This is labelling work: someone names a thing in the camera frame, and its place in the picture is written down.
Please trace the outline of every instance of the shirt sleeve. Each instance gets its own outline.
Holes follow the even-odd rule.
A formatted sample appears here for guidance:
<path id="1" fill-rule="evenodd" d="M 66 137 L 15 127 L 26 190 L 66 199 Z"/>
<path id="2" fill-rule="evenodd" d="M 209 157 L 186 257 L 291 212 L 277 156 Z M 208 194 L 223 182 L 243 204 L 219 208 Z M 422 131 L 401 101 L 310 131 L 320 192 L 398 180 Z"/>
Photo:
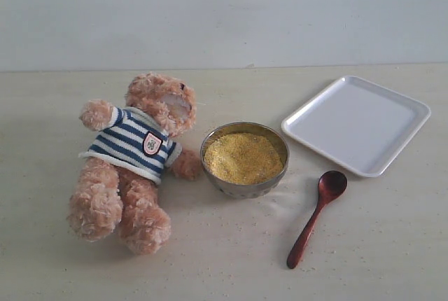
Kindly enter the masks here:
<path id="1" fill-rule="evenodd" d="M 165 162 L 165 167 L 169 168 L 173 165 L 173 162 L 179 157 L 182 152 L 182 145 L 179 142 L 168 140 L 168 157 Z"/>
<path id="2" fill-rule="evenodd" d="M 107 124 L 106 128 L 111 128 L 111 127 L 121 123 L 123 121 L 123 119 L 125 118 L 125 116 L 127 116 L 128 114 L 129 114 L 128 111 L 122 110 L 121 108 L 114 106 L 113 110 L 112 110 L 111 120 Z"/>

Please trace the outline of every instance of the patch on shirt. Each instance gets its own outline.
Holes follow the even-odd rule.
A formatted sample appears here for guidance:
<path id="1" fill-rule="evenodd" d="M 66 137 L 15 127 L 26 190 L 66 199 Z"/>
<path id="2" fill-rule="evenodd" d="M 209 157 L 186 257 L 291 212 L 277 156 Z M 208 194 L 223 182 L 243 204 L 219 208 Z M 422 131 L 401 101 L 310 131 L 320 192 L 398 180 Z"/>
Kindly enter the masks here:
<path id="1" fill-rule="evenodd" d="M 146 138 L 143 140 L 143 150 L 147 155 L 155 155 L 159 153 L 162 146 L 162 140 L 157 138 L 151 132 L 148 132 Z"/>

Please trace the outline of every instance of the spoon handle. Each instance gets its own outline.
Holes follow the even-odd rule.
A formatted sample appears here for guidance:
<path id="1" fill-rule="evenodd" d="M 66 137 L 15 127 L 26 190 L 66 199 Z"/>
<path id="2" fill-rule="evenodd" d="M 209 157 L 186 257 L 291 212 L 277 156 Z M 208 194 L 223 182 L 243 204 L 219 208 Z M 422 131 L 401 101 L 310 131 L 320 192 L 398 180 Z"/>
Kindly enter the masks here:
<path id="1" fill-rule="evenodd" d="M 300 259 L 305 250 L 305 246 L 308 243 L 309 236 L 311 235 L 311 232 L 314 229 L 314 224 L 316 223 L 317 217 L 319 216 L 319 214 L 324 206 L 325 206 L 325 204 L 318 202 L 313 215 L 308 220 L 308 223 L 305 225 L 302 233 L 295 241 L 294 246 L 289 253 L 288 260 L 286 261 L 288 268 L 293 269 L 300 262 Z"/>

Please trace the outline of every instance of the white wall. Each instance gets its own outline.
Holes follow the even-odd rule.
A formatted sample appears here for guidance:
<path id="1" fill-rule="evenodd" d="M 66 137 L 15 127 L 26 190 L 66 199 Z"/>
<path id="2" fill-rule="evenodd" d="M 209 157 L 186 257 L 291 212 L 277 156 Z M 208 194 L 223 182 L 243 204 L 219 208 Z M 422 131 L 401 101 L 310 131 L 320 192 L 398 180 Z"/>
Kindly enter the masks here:
<path id="1" fill-rule="evenodd" d="M 448 0 L 0 0 L 0 71 L 448 60 Z"/>

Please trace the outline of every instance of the tray rim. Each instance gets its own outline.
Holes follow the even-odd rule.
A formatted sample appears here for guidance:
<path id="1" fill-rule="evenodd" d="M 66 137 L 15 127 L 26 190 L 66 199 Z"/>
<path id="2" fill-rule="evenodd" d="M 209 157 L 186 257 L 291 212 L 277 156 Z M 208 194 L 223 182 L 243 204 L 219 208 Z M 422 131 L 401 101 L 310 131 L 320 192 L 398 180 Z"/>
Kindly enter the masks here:
<path id="1" fill-rule="evenodd" d="M 314 145 L 312 145 L 311 143 L 306 142 L 304 139 L 301 139 L 299 136 L 296 136 L 294 134 L 292 134 L 286 126 L 286 123 L 293 117 L 295 116 L 298 112 L 302 111 L 305 107 L 307 107 L 308 105 L 310 105 L 312 102 L 314 102 L 316 99 L 318 99 L 319 97 L 322 97 L 322 95 L 327 92 L 329 89 L 333 88 L 336 86 L 336 84 L 340 83 L 340 82 L 344 82 L 344 79 L 358 79 L 360 81 L 363 81 L 364 83 L 367 84 L 371 84 L 372 86 L 375 86 L 377 88 L 383 89 L 383 90 L 387 90 L 389 92 L 392 92 L 393 94 L 405 98 L 407 100 L 410 100 L 411 102 L 414 102 L 416 104 L 419 104 L 420 106 L 424 107 L 426 110 L 425 116 L 418 122 L 418 125 L 416 125 L 416 127 L 405 137 L 405 139 L 403 140 L 403 142 L 399 145 L 399 147 L 397 147 L 392 155 L 390 156 L 390 158 L 381 166 L 380 170 L 374 173 L 365 173 L 363 171 L 360 171 L 357 168 L 354 168 L 348 164 L 346 164 L 345 162 L 337 159 L 336 157 L 333 157 L 331 155 L 329 155 L 328 153 L 326 153 L 324 150 L 321 150 L 320 148 L 315 147 Z M 309 149 L 311 149 L 312 151 L 314 151 L 315 153 L 318 153 L 319 155 L 329 159 L 330 161 L 333 161 L 336 165 L 339 165 L 343 168 L 345 168 L 346 170 L 360 176 L 360 177 L 364 177 L 364 178 L 376 178 L 381 176 L 391 165 L 391 163 L 398 157 L 398 155 L 403 151 L 403 149 L 408 145 L 408 143 L 415 137 L 415 135 L 417 134 L 417 132 L 425 125 L 425 123 L 428 121 L 428 119 L 431 117 L 431 108 L 430 106 L 428 106 L 427 104 L 423 103 L 422 101 L 419 101 L 417 99 L 414 99 L 410 96 L 407 96 L 406 94 L 397 92 L 395 90 L 392 90 L 388 87 L 384 87 L 382 85 L 379 85 L 377 83 L 371 82 L 367 79 L 361 78 L 359 76 L 355 76 L 355 75 L 345 75 L 342 77 L 339 77 L 337 79 L 335 79 L 333 82 L 331 82 L 327 87 L 323 88 L 320 92 L 317 92 L 312 98 L 310 98 L 308 101 L 306 101 L 303 105 L 301 105 L 299 108 L 297 108 L 295 111 L 293 111 L 290 115 L 288 115 L 286 118 L 284 118 L 281 121 L 281 130 L 283 131 L 284 134 L 286 134 L 288 137 L 292 138 L 293 140 L 296 140 L 297 142 L 299 142 L 300 144 L 308 147 Z"/>

